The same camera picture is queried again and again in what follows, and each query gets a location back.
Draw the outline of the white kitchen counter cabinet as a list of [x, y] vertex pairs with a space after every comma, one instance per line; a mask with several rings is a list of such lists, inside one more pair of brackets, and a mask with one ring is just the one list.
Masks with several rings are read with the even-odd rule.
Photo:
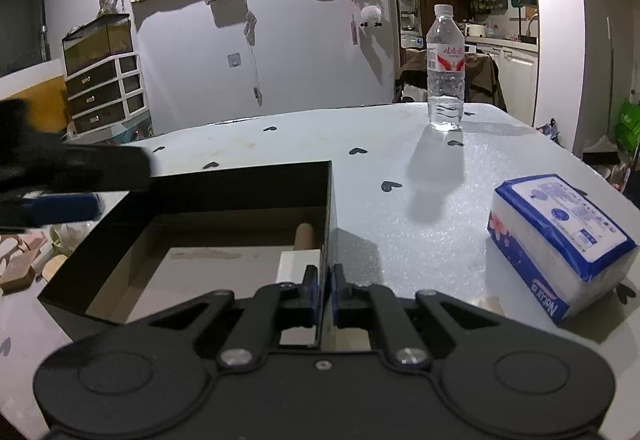
[[466, 42], [491, 56], [497, 64], [506, 112], [533, 126], [538, 86], [537, 46], [489, 37], [468, 36]]

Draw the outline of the white plush sheep toy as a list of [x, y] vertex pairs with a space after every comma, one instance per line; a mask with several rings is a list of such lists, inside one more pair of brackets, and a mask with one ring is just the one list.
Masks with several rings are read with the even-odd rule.
[[369, 26], [382, 26], [383, 24], [383, 11], [378, 5], [367, 5], [360, 10], [360, 26], [362, 28], [368, 28]]

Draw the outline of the wooden cylinder roller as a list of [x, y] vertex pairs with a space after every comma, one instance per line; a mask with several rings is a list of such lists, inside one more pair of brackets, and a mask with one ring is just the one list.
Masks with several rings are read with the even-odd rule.
[[314, 227], [311, 223], [300, 223], [295, 231], [294, 249], [296, 251], [309, 251], [309, 249], [315, 248]]

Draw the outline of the white drawer cabinet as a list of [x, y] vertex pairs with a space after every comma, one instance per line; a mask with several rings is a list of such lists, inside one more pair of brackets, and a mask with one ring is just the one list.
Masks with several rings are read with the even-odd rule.
[[150, 122], [137, 52], [109, 56], [65, 78], [65, 107], [75, 137], [109, 130], [118, 135]]

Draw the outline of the brown draped chair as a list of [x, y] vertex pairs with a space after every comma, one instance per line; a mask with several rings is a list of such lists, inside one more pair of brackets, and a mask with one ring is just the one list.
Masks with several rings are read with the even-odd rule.
[[[502, 88], [499, 81], [499, 70], [494, 59], [487, 54], [465, 55], [464, 101], [477, 104], [492, 104], [506, 112]], [[395, 80], [393, 103], [398, 104], [402, 98], [409, 97], [411, 102], [419, 101], [419, 94], [405, 93], [407, 86], [425, 90], [427, 87], [426, 51], [407, 49], [405, 63], [399, 69]]]

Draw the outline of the black cardboard box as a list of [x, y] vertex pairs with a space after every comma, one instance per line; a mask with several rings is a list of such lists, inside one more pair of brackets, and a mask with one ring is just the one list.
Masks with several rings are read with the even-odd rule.
[[155, 177], [96, 224], [38, 301], [78, 340], [216, 290], [253, 296], [277, 283], [300, 223], [314, 227], [326, 269], [332, 197], [328, 162]]

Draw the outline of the blue white tissue pack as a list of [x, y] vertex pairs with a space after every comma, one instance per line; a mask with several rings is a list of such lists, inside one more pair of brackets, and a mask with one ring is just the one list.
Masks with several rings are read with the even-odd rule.
[[638, 255], [621, 226], [555, 174], [499, 185], [487, 231], [555, 324], [614, 290]]

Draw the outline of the clear plastic water bottle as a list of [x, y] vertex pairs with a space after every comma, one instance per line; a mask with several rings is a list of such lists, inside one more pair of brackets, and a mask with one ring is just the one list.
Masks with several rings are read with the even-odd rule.
[[454, 22], [454, 8], [434, 6], [426, 34], [427, 107], [430, 124], [440, 131], [460, 127], [465, 89], [465, 39]]

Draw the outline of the glass terrarium tank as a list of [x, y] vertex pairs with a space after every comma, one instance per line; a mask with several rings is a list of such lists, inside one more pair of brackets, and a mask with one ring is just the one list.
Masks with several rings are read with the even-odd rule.
[[107, 14], [70, 31], [62, 39], [63, 58], [67, 76], [91, 64], [134, 50], [131, 21], [127, 14]]

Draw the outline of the green plastic bag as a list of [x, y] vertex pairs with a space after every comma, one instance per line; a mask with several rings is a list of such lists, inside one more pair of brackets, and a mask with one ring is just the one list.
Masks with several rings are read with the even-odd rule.
[[625, 101], [614, 126], [615, 141], [620, 148], [634, 155], [639, 145], [639, 135], [640, 106]]

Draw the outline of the white rectangular block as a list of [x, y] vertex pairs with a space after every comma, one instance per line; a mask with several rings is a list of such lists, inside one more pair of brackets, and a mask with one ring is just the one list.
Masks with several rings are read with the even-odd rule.
[[303, 282], [307, 266], [320, 267], [320, 249], [306, 249], [306, 251], [283, 251], [280, 255], [277, 283]]

